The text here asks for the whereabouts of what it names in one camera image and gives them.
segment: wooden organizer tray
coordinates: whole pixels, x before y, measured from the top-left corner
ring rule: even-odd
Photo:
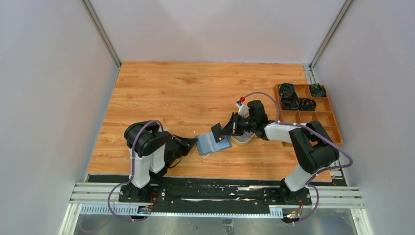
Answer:
[[[279,97],[278,87],[280,84],[276,84],[274,88],[275,98],[281,113],[279,115],[279,120],[282,122],[295,122],[295,123],[305,123],[313,120],[319,121],[328,136],[331,140],[337,145],[343,145],[342,135],[334,116],[334,111],[330,103],[330,99],[326,89],[327,97],[312,97],[309,89],[309,85],[294,85],[297,96],[301,98],[312,99],[316,102],[316,108],[314,111],[303,111],[303,110],[282,110],[281,100]],[[282,143],[283,146],[292,146],[290,143]]]

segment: wall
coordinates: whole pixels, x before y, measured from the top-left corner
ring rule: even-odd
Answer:
[[[55,235],[117,70],[80,1],[2,1],[0,54],[0,234]]]
[[[374,234],[414,234],[415,1],[357,0],[316,68]]]
[[[344,0],[91,2],[121,60],[307,63]]]

